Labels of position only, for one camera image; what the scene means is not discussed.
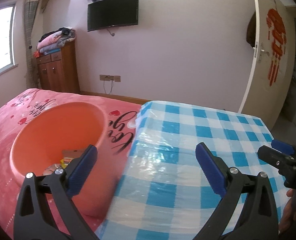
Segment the wooden baseboard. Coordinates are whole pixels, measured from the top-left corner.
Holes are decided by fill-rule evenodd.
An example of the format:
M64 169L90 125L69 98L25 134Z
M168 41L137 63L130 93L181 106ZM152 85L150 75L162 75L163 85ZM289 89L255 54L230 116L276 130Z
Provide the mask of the wooden baseboard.
M130 98L130 97L124 97L124 96L118 96L118 95L107 95L103 93L94 93L94 92L87 92L87 91L80 91L80 93L85 96L98 96L98 97L112 98L112 99L130 102L138 105L143 105L150 101L150 100L139 99L139 98Z

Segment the electrical outlet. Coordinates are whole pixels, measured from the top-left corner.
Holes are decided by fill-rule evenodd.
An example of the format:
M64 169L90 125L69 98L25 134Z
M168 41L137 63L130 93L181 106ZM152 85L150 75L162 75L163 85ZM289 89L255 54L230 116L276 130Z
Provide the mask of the electrical outlet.
M113 80L115 82L120 82L120 76L113 76Z
M112 81L113 76L110 75L99 75L99 80L101 81Z

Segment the silver screw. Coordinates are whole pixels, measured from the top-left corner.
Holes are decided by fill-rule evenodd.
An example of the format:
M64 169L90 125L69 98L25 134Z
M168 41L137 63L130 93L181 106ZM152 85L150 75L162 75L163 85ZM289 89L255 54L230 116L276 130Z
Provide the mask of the silver screw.
M26 174L26 178L27 179L30 179L34 174L32 172L29 172Z
M64 170L62 168L55 170L55 174L57 174L57 175L62 174L63 172L64 172Z
M232 168L230 168L230 172L231 172L232 174L237 174L237 173L238 173L238 169L235 168L235 167L232 167Z
M264 171L260 172L260 176L263 178L268 177L267 173L265 173Z

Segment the floor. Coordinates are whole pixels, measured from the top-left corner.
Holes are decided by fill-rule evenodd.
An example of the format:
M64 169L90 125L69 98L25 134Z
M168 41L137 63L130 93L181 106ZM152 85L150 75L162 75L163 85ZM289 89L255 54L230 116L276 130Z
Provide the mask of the floor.
M296 145L296 125L288 121L282 114L279 115L271 133L277 140Z

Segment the television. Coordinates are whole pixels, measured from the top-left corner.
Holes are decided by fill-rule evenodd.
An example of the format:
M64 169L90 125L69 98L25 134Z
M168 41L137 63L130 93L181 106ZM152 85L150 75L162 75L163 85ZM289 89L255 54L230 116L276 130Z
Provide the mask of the television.
M88 31L138 25L139 0L101 0L88 5Z

